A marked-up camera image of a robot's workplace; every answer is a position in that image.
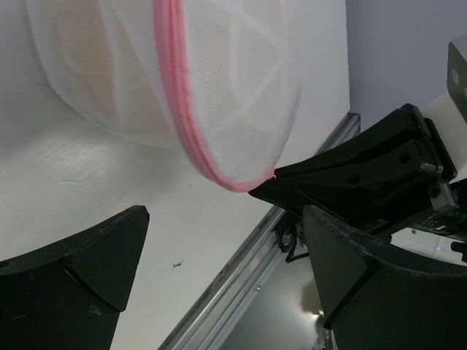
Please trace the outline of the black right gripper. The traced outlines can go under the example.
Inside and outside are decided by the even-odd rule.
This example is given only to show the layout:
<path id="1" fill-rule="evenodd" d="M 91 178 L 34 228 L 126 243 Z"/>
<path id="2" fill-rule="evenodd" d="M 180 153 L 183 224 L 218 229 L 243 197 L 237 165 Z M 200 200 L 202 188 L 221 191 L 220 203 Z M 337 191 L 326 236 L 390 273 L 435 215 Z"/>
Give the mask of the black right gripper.
<path id="1" fill-rule="evenodd" d="M 466 232 L 466 181 L 429 118 L 405 104 L 355 141 L 280 168 L 254 198 L 301 216 L 316 206 L 366 233 Z"/>

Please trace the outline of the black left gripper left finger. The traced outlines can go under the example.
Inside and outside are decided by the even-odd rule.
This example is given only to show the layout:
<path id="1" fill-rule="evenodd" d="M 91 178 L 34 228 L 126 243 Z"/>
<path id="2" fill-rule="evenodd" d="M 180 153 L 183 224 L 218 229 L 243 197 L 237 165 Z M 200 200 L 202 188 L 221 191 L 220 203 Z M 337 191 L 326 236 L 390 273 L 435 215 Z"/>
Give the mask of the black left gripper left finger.
<path id="1" fill-rule="evenodd" d="M 132 206 L 1 261 L 1 348 L 109 349 L 149 222 L 145 206 Z"/>

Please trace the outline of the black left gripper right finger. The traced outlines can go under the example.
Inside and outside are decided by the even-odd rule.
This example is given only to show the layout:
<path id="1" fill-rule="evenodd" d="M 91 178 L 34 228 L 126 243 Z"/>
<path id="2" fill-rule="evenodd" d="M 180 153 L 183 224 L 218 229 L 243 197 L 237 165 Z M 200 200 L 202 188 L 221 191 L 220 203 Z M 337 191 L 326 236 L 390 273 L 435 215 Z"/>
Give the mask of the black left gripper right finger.
<path id="1" fill-rule="evenodd" d="M 304 235 L 339 349 L 465 349 L 466 268 L 406 251 L 315 206 Z"/>

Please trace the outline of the white mesh laundry bag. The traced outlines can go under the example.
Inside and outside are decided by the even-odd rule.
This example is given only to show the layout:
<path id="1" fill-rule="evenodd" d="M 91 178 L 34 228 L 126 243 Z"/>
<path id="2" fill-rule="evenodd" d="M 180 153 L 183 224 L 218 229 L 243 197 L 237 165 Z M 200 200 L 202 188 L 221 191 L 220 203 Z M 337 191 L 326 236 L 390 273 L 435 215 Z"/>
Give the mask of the white mesh laundry bag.
<path id="1" fill-rule="evenodd" d="M 46 78 L 126 139 L 180 145 L 207 179 L 274 177 L 301 97 L 297 1 L 28 1 Z"/>

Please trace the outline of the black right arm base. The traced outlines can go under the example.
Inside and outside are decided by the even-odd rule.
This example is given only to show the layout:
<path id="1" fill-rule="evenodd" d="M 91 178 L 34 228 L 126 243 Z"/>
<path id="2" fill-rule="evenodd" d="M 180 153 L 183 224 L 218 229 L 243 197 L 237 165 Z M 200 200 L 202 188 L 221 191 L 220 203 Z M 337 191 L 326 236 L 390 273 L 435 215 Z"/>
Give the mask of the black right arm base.
<path id="1" fill-rule="evenodd" d="M 274 226 L 274 233 L 279 249 L 286 254 L 286 263 L 309 257 L 303 221 L 296 215 L 284 213 Z"/>

